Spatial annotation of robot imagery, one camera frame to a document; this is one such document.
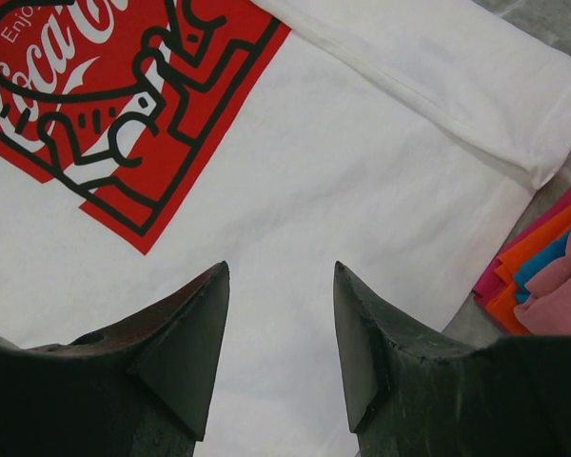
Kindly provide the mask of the white t shirt red print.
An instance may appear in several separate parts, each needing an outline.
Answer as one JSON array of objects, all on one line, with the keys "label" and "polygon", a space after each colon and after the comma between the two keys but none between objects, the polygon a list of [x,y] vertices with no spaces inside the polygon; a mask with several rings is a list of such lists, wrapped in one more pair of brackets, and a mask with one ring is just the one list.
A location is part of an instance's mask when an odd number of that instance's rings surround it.
[{"label": "white t shirt red print", "polygon": [[352,456],[348,264],[442,329],[571,150],[571,57],[471,1],[0,1],[0,337],[218,263],[192,456]]}]

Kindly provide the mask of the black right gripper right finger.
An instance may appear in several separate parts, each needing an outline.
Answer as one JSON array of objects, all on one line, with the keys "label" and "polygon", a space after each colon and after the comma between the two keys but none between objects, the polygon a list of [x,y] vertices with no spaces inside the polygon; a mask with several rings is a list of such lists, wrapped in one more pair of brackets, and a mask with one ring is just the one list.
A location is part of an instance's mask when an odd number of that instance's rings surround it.
[{"label": "black right gripper right finger", "polygon": [[343,264],[333,300],[348,426],[363,456],[571,456],[571,336],[473,348]]}]

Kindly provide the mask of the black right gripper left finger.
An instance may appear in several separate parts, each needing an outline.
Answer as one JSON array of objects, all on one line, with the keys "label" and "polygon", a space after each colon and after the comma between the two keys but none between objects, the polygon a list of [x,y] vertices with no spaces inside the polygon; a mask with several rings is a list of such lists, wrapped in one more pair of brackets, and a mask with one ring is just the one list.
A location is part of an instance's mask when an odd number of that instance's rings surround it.
[{"label": "black right gripper left finger", "polygon": [[206,433],[229,300],[218,263],[73,342],[0,337],[0,456],[190,456]]}]

